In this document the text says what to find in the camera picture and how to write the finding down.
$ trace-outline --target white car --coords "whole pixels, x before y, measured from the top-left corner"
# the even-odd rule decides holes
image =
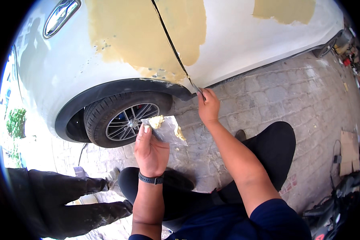
[[[14,41],[27,111],[71,142],[120,147],[237,74],[315,50],[344,27],[332,0],[41,0]]]

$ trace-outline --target fingernail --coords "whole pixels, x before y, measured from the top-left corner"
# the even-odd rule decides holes
[[[149,131],[149,125],[144,125],[144,132],[147,133]]]

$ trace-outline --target tire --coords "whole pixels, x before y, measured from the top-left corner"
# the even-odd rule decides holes
[[[84,109],[87,135],[91,142],[100,147],[125,146],[136,140],[140,117],[166,114],[172,102],[172,95],[153,91],[121,93],[103,98]]]
[[[317,57],[317,58],[322,58],[323,56],[325,56],[327,53],[330,52],[330,50],[335,46],[337,39],[339,38],[339,36],[335,36],[334,38],[332,38],[329,42],[327,42],[324,47],[320,48],[320,49],[315,49],[312,50],[312,53]]]

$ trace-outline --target black watch strap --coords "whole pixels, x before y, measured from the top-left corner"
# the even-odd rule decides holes
[[[143,182],[152,183],[154,185],[162,184],[164,182],[164,173],[158,177],[146,177],[143,174],[141,174],[139,170],[139,179],[142,180]]]

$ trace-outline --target cardboard box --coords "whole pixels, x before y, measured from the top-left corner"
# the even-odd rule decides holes
[[[359,143],[357,134],[341,131],[340,176],[360,170]]]

